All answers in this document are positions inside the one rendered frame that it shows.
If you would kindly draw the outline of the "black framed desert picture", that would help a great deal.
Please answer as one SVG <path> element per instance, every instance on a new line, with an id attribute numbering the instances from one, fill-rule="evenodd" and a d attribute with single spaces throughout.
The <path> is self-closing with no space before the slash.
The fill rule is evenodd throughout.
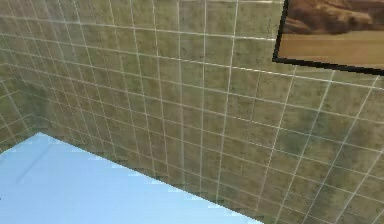
<path id="1" fill-rule="evenodd" d="M 384 0 L 284 0 L 272 60 L 384 76 Z"/>

